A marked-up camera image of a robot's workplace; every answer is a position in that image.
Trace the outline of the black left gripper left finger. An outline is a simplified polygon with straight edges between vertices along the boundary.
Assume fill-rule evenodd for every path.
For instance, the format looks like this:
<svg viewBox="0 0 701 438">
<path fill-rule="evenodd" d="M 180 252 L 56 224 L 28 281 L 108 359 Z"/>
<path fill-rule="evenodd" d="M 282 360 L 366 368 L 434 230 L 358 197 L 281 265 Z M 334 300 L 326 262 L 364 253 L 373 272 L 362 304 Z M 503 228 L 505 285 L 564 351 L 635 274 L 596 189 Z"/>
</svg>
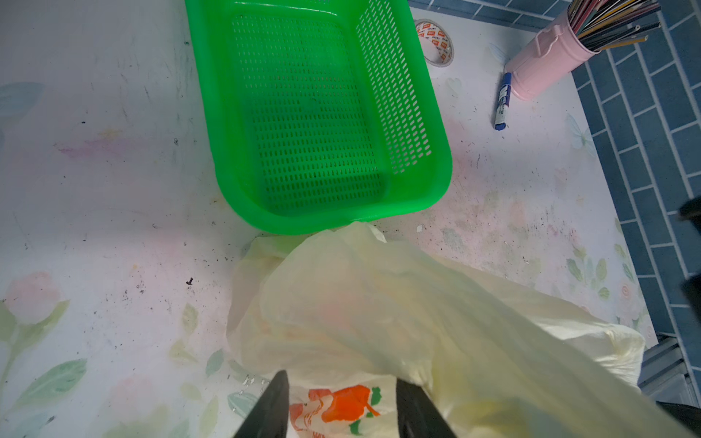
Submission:
<svg viewBox="0 0 701 438">
<path fill-rule="evenodd" d="M 235 438 L 285 438 L 288 433 L 290 384 L 288 374 L 280 370 L 272 379 Z"/>
</svg>

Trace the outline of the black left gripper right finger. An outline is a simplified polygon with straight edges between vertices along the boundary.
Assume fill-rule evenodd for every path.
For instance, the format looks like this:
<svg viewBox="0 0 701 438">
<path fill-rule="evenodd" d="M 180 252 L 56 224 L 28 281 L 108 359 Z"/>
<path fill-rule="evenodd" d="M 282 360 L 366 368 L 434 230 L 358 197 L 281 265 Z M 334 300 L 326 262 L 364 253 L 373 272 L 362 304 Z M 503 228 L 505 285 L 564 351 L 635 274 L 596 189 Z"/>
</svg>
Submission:
<svg viewBox="0 0 701 438">
<path fill-rule="evenodd" d="M 401 438 L 456 438 L 456 434 L 421 387 L 398 380 L 396 401 Z"/>
</svg>

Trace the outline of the yellowish plastic bag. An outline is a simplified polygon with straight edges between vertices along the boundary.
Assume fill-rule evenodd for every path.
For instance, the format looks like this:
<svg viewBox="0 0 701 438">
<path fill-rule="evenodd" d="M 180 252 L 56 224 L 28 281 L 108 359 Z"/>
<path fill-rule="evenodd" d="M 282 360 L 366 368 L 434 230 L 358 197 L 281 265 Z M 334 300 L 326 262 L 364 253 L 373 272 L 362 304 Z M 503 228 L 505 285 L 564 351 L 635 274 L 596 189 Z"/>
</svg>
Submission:
<svg viewBox="0 0 701 438">
<path fill-rule="evenodd" d="M 456 437 L 690 436 L 638 388 L 636 330 L 369 224 L 259 237 L 234 286 L 229 343 L 287 372 L 287 434 L 397 437 L 403 380 Z"/>
</svg>

